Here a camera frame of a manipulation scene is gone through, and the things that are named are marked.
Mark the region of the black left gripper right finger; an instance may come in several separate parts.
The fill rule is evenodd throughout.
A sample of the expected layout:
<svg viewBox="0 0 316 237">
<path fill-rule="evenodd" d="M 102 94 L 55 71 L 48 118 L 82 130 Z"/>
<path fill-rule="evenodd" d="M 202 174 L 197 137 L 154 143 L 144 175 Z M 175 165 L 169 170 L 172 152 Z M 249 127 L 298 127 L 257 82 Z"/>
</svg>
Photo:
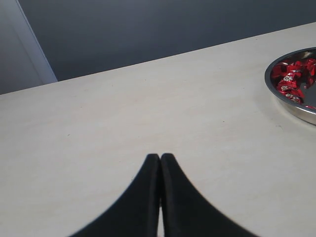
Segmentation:
<svg viewBox="0 0 316 237">
<path fill-rule="evenodd" d="M 173 154 L 163 154 L 160 162 L 166 237 L 256 236 L 211 205 L 189 181 Z"/>
</svg>

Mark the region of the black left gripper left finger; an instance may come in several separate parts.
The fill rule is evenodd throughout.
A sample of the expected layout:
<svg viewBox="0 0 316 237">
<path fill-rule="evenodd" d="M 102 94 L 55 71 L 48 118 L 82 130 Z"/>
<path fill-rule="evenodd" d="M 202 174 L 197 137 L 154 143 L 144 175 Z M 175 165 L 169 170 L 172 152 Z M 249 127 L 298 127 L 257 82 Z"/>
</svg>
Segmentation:
<svg viewBox="0 0 316 237">
<path fill-rule="evenodd" d="M 124 193 L 74 237 L 156 237 L 161 191 L 161 165 L 148 154 Z"/>
</svg>

